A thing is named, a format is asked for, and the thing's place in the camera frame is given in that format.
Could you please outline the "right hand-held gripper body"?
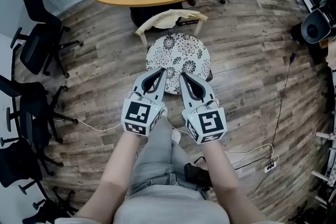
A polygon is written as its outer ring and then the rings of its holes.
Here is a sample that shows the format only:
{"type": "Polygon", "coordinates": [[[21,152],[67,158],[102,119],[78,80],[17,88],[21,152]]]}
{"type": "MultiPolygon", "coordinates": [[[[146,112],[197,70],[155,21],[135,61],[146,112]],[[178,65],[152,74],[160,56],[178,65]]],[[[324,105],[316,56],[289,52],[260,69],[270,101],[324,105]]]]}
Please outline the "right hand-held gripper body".
{"type": "Polygon", "coordinates": [[[219,106],[212,86],[199,76],[187,73],[205,88],[204,101],[183,99],[185,127],[197,144],[204,144],[221,139],[227,132],[224,109],[219,106]]]}

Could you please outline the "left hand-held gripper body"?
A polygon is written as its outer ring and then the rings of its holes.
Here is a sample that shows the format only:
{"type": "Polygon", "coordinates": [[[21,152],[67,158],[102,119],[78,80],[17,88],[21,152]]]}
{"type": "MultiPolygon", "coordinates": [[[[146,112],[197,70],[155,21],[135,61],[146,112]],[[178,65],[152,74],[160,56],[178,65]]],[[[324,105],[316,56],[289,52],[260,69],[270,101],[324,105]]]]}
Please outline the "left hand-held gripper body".
{"type": "Polygon", "coordinates": [[[121,123],[124,131],[149,136],[165,108],[166,79],[165,68],[151,69],[136,78],[130,96],[123,104],[121,123]]]}

